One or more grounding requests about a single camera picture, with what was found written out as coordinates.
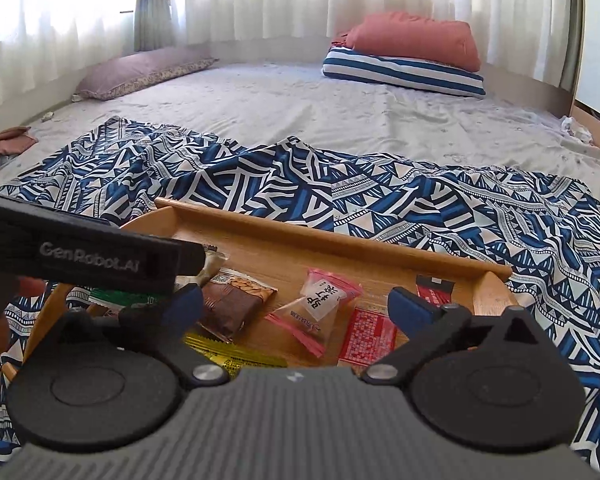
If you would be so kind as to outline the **long red stick packet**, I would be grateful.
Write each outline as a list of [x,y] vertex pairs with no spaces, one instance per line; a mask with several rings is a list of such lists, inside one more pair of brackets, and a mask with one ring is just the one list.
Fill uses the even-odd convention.
[[452,302],[455,283],[432,276],[416,276],[416,292],[419,298],[435,307],[442,307]]

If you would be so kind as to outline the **green snack packet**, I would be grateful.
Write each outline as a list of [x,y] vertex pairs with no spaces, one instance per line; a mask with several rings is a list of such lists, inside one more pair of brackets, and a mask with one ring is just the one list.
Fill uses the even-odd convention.
[[98,288],[91,290],[90,301],[92,304],[98,304],[99,306],[115,311],[134,306],[146,306],[146,304],[154,304],[156,302],[154,297],[144,294],[116,292],[115,290]]

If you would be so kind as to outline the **red biscoff packet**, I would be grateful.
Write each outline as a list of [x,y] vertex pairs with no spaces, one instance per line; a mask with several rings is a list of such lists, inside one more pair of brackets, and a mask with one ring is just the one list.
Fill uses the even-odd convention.
[[364,370],[396,346],[396,326],[387,315],[355,308],[340,349],[337,364]]

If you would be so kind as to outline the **brown chocolate snack packet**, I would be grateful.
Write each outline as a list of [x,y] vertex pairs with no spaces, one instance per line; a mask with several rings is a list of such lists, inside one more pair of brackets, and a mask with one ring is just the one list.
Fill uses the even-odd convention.
[[202,288],[204,314],[198,324],[215,338],[230,344],[253,313],[276,292],[275,287],[248,274],[222,268]]

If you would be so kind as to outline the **yellow snack packet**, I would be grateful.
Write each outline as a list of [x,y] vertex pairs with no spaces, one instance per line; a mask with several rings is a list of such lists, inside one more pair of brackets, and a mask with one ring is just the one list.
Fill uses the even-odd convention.
[[284,368],[287,361],[278,356],[227,344],[226,342],[212,340],[210,338],[190,332],[183,337],[184,344],[189,348],[206,356],[212,363],[226,370],[231,378],[246,367]]

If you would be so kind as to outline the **beige biscuit snack packet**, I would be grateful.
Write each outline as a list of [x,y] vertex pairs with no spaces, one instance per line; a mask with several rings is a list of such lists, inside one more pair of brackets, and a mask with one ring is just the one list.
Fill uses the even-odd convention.
[[204,244],[206,261],[204,267],[197,275],[179,275],[174,284],[174,289],[179,290],[186,285],[196,284],[199,288],[208,283],[227,262],[227,254],[216,246]]

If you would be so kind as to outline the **pink snack packet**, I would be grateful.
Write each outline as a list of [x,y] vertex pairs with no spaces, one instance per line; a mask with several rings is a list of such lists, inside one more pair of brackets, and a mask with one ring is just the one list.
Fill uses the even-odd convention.
[[270,312],[265,319],[286,330],[312,356],[326,352],[338,310],[363,293],[362,286],[348,278],[321,269],[309,269],[299,297]]

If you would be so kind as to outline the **brown cloth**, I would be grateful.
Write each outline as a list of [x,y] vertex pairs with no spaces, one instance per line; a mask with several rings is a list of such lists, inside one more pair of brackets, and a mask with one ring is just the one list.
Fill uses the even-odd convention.
[[18,156],[38,140],[29,133],[30,128],[26,126],[17,126],[7,128],[0,132],[0,158],[4,156]]

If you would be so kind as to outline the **wooden serving tray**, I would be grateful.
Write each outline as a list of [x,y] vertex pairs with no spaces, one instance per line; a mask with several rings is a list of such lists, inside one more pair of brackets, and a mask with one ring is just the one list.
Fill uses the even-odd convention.
[[[277,289],[264,312],[294,298],[313,268],[350,278],[362,286],[364,297],[373,300],[387,297],[394,286],[415,290],[416,276],[425,275],[454,282],[452,300],[474,313],[498,315],[516,302],[506,285],[512,275],[508,266],[176,200],[159,198],[155,210],[121,229],[216,246],[227,254],[229,268],[260,278]],[[78,286],[59,285],[32,328],[24,350],[27,356],[65,314],[66,297]]]

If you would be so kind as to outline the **blue patterned cloth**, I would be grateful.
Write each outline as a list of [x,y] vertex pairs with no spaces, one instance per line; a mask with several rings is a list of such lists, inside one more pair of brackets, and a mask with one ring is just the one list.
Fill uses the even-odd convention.
[[508,287],[585,391],[572,448],[600,468],[600,200],[577,179],[320,150],[290,136],[247,148],[111,117],[0,194],[122,226],[157,198],[505,264]]

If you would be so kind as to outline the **purple pillow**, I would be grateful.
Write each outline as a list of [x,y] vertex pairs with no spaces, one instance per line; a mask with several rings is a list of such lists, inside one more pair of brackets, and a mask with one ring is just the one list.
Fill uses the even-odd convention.
[[110,101],[201,72],[216,62],[206,47],[167,47],[138,52],[91,67],[74,94],[84,100]]

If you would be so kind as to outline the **grey green curtain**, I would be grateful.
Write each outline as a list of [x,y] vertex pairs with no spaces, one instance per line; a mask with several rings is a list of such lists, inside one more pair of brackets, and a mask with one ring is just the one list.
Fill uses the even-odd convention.
[[170,0],[136,0],[134,51],[144,52],[174,44]]
[[577,92],[584,43],[585,0],[569,0],[568,41],[559,87]]

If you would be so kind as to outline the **blue striped pillow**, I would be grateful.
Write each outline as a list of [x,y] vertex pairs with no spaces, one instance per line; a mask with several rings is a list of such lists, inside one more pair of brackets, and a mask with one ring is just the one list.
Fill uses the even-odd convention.
[[364,84],[388,84],[405,89],[483,98],[481,75],[417,58],[378,56],[331,47],[322,65],[325,77]]

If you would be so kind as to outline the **red pillow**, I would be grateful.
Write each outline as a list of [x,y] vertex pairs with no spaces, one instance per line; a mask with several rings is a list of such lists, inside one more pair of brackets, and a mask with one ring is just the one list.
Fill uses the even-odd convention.
[[362,23],[332,40],[367,55],[420,58],[477,73],[481,68],[470,25],[437,21],[406,12],[368,14]]

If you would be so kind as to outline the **right grey green curtain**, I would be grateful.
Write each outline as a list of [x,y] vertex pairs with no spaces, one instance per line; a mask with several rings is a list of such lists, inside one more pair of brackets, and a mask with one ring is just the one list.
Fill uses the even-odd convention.
[[568,41],[559,87],[577,92],[584,43],[585,0],[569,0]]

